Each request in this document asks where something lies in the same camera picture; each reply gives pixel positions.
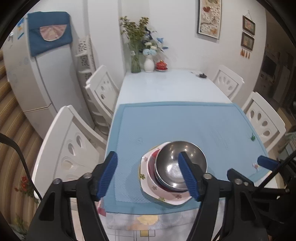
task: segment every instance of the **white vase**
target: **white vase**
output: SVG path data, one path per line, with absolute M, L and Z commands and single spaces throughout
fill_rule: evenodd
M 153 62 L 153 59 L 152 59 L 152 55 L 147 55 L 146 56 L 146 60 L 145 60 L 145 63 L 144 63 L 144 70 L 147 73 L 151 73 L 151 72 L 154 71 L 154 62 Z

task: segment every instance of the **metal bolt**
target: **metal bolt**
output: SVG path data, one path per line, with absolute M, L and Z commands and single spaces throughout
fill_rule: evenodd
M 234 183 L 237 184 L 237 185 L 240 185 L 240 184 L 242 184 L 242 180 L 236 178 L 236 179 L 234 180 Z
M 62 180 L 60 178 L 56 178 L 53 180 L 53 184 L 59 184 Z
M 212 179 L 212 175 L 210 174 L 210 173 L 205 173 L 204 175 L 203 175 L 203 177 L 205 178 L 205 179 Z
M 85 173 L 85 174 L 83 174 L 83 178 L 91 178 L 92 177 L 92 174 L 91 174 L 91 172 L 87 172 L 87 173 Z

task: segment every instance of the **white tabletop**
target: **white tabletop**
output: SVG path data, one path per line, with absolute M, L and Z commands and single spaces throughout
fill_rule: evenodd
M 172 69 L 166 72 L 127 73 L 116 109 L 120 104 L 166 101 L 231 103 L 208 78 L 199 78 L 189 70 Z

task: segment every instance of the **picture frame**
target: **picture frame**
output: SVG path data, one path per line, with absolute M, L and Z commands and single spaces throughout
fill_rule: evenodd
M 255 27 L 256 24 L 252 20 L 248 19 L 246 16 L 242 17 L 242 28 L 245 31 L 255 35 Z
M 199 0 L 197 33 L 219 39 L 221 30 L 222 0 Z
M 249 50 L 253 50 L 254 41 L 255 41 L 255 39 L 253 37 L 246 34 L 245 32 L 242 33 L 241 46 L 243 46 Z

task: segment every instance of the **striped curtain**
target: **striped curtain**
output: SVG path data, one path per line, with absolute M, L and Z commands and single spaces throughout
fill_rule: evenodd
M 19 145 L 32 174 L 42 139 L 26 119 L 11 90 L 1 50 L 0 132 Z M 18 191 L 21 189 L 22 177 L 25 176 L 25 170 L 16 151 L 0 143 L 0 211 L 8 223 L 18 226 L 21 221 L 24 228 L 28 229 L 37 203 L 34 198 Z

